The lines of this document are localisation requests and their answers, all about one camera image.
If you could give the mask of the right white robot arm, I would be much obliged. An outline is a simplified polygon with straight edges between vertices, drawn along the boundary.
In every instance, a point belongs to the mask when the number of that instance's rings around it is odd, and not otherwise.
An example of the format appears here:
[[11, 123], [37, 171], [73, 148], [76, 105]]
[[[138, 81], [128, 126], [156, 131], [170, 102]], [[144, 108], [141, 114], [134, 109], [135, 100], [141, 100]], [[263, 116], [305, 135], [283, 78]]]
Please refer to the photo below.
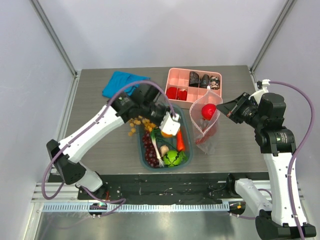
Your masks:
[[218, 104], [217, 110], [237, 124], [254, 128], [255, 141], [267, 165], [271, 201], [249, 178], [232, 180], [226, 193], [241, 196], [255, 213], [255, 227], [262, 240], [313, 238], [315, 226], [308, 223], [301, 208], [295, 173], [297, 153], [294, 134], [283, 126], [286, 103], [276, 93], [263, 93], [259, 101], [244, 92], [238, 98]]

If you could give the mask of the red toy lobster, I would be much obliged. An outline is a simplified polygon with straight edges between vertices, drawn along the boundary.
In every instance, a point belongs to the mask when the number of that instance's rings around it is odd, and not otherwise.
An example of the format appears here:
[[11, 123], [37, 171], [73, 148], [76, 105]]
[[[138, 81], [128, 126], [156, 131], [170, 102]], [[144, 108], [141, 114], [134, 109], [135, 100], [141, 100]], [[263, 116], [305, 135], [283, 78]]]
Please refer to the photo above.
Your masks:
[[204, 136], [195, 140], [196, 145], [200, 145], [205, 143], [211, 137], [213, 137], [218, 131], [218, 122], [216, 121], [214, 124], [209, 124], [208, 121], [204, 122], [204, 126], [202, 131], [205, 132]]

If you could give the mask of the toy green onion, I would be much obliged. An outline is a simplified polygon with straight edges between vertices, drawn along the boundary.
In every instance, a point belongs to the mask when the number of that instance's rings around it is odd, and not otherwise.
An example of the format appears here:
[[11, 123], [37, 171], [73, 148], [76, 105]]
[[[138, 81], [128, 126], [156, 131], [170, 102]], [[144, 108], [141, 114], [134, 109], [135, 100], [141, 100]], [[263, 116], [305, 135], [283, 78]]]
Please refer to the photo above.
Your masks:
[[[159, 128], [154, 128], [150, 132], [150, 138], [152, 145], [154, 147], [155, 153], [156, 153], [156, 158], [158, 160], [158, 164], [160, 168], [164, 168], [166, 166], [163, 158], [164, 155], [169, 151], [169, 150], [177, 150], [171, 143], [168, 141], [164, 140], [164, 137], [161, 135], [161, 131]], [[161, 147], [159, 146], [159, 143], [164, 143], [164, 145], [167, 147], [167, 151], [163, 153], [161, 150]]]

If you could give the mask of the red toy apple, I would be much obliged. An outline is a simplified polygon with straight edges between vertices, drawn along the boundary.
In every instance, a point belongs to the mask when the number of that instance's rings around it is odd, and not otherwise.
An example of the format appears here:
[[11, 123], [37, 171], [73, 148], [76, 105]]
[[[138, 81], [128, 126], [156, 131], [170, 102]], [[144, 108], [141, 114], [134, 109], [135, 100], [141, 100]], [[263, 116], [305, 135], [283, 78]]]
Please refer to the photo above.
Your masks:
[[203, 120], [210, 121], [215, 114], [217, 108], [216, 105], [213, 103], [205, 104], [201, 109], [201, 115]]

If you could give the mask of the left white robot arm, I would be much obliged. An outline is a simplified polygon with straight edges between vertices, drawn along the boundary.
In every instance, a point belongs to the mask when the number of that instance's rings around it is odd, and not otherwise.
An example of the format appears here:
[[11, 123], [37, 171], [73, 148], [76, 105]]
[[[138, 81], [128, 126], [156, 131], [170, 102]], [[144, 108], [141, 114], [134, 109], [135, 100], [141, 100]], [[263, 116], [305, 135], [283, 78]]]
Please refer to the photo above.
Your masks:
[[130, 119], [142, 116], [156, 125], [165, 125], [175, 112], [171, 105], [156, 103], [157, 96], [163, 93], [150, 80], [135, 81], [122, 87], [80, 129], [60, 141], [52, 139], [46, 144], [50, 163], [45, 173], [55, 167], [63, 184], [77, 184], [93, 198], [102, 199], [107, 192], [106, 184], [98, 173], [82, 164], [81, 159], [102, 138]]

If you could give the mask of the yellow toy mango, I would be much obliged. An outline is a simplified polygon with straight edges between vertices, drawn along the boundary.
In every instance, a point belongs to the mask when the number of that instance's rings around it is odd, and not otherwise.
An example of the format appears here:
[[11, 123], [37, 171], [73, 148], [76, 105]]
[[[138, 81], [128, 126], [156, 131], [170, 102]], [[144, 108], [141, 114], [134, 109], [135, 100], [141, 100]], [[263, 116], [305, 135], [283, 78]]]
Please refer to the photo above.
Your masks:
[[164, 133], [163, 131], [161, 132], [161, 135], [162, 135], [164, 138], [172, 138], [172, 137], [173, 137], [172, 134], [167, 134], [167, 133]]

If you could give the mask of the clear zip top bag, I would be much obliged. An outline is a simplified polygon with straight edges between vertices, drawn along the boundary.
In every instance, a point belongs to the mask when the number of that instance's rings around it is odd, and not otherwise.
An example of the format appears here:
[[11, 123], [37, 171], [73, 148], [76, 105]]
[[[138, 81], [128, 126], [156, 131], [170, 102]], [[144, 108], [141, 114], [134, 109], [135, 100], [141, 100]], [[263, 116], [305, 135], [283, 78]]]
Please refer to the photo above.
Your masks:
[[220, 112], [216, 106], [222, 103], [220, 95], [208, 86], [198, 90], [197, 99], [189, 109], [193, 141], [207, 155], [212, 155], [218, 144]]

